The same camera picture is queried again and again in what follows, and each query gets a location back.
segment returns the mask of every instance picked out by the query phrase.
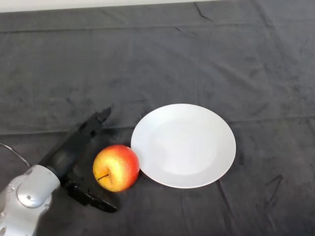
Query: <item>tablecloth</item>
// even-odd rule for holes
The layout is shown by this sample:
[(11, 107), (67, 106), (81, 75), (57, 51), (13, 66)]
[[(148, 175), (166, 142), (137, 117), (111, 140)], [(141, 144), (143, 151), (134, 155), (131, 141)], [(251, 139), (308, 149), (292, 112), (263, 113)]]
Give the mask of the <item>tablecloth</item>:
[[(0, 14), (0, 142), (32, 164), (107, 106), (95, 153), (128, 145), (145, 114), (173, 103), (214, 111), (236, 137), (215, 183), (140, 174), (114, 214), (59, 189), (37, 234), (314, 235), (314, 11), (313, 0), (218, 0)], [(4, 149), (0, 166), (1, 189), (26, 170)]]

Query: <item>red apple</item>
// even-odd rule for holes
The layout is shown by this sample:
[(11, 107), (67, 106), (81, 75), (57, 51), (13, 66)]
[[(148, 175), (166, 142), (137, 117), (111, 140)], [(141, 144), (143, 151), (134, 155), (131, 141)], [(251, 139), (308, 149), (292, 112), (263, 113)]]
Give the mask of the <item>red apple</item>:
[(124, 145), (112, 145), (103, 149), (93, 163), (93, 174), (103, 188), (123, 191), (136, 181), (139, 160), (133, 150)]

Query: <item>apple stem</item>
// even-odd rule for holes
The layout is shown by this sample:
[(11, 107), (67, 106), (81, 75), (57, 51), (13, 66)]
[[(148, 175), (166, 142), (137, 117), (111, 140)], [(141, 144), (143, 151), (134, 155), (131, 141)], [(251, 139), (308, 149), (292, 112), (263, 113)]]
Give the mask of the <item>apple stem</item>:
[[(109, 174), (105, 175), (105, 176), (102, 176), (101, 178), (104, 178), (104, 177), (107, 177), (109, 176)], [(97, 180), (100, 180), (101, 178), (98, 178)]]

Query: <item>gray cloth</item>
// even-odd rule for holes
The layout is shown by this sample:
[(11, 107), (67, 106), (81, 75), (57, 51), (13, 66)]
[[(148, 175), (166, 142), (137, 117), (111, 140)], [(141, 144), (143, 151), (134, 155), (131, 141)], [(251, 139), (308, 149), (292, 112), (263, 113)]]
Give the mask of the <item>gray cloth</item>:
[[(314, 235), (314, 11), (219, 0), (0, 14), (0, 142), (33, 164), (109, 105), (96, 153), (172, 103), (216, 112), (237, 142), (220, 181), (181, 190), (141, 174), (115, 214), (58, 190), (38, 235)], [(0, 156), (2, 189), (26, 168)]]

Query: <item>white wall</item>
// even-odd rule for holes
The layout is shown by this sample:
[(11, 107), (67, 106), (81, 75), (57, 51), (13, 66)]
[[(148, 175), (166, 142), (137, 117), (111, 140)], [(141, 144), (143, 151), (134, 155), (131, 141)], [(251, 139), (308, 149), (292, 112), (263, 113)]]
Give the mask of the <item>white wall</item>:
[(0, 12), (35, 11), (99, 6), (145, 5), (191, 1), (192, 0), (0, 0)]

